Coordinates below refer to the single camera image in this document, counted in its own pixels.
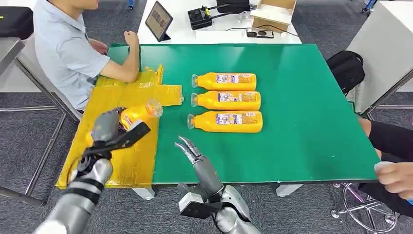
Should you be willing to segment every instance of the black backpack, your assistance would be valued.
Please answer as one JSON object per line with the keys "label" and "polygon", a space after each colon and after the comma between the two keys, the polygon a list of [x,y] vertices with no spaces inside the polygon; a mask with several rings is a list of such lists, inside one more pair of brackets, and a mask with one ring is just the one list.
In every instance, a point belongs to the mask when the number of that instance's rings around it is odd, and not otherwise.
{"label": "black backpack", "polygon": [[27,39],[33,33],[33,11],[28,7],[0,6],[0,38]]}
{"label": "black backpack", "polygon": [[364,80],[363,58],[353,51],[338,52],[327,60],[327,65],[344,95]]}

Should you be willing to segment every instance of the black bag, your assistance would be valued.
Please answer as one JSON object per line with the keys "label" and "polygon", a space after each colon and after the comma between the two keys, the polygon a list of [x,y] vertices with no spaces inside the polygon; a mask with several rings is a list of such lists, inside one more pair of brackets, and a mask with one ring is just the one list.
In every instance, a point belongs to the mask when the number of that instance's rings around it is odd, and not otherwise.
{"label": "black bag", "polygon": [[327,60],[327,65],[344,95],[364,80],[363,58],[353,51],[338,52]]}
{"label": "black bag", "polygon": [[33,11],[28,7],[0,6],[0,38],[27,39],[33,33]]}
{"label": "black bag", "polygon": [[217,6],[224,4],[229,4],[229,6],[218,8],[219,13],[232,12],[233,14],[239,14],[244,11],[251,11],[249,0],[217,0]]}

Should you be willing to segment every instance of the chair wheel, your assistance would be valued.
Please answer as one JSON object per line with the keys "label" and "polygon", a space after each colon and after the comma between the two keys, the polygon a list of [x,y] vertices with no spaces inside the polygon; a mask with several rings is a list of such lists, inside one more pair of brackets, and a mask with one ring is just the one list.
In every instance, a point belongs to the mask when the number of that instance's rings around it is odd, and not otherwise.
{"label": "chair wheel", "polygon": [[394,223],[394,219],[395,217],[393,215],[385,215],[384,216],[384,220],[386,221],[386,223],[388,224],[393,224]]}
{"label": "chair wheel", "polygon": [[331,210],[330,214],[333,218],[339,218],[340,217],[340,215],[338,214],[338,212],[336,210]]}

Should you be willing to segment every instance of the black pants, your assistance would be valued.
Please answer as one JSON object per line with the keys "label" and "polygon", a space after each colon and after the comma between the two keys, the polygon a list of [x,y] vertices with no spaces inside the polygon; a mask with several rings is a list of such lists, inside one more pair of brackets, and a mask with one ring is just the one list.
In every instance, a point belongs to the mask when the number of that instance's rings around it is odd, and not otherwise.
{"label": "black pants", "polygon": [[[382,161],[413,161],[413,130],[372,121],[369,135],[372,145],[383,152]],[[413,205],[385,190],[380,183],[361,183],[359,190],[383,202],[394,212],[413,217]]]}

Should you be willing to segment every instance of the yellow mat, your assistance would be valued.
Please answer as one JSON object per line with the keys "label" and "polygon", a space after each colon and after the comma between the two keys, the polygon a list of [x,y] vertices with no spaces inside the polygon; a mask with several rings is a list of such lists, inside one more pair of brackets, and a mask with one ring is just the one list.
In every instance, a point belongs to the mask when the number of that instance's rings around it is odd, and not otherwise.
{"label": "yellow mat", "polygon": [[[83,151],[88,147],[86,136],[100,114],[116,107],[143,105],[149,99],[158,100],[162,106],[182,104],[181,85],[162,85],[162,74],[162,66],[159,66],[157,71],[147,68],[146,71],[139,73],[136,82],[130,84],[99,77],[56,183],[58,188],[66,188],[69,172],[76,167]],[[146,124],[151,131],[133,147],[112,152],[113,174],[106,187],[151,187],[158,138],[158,119],[152,119]]]}

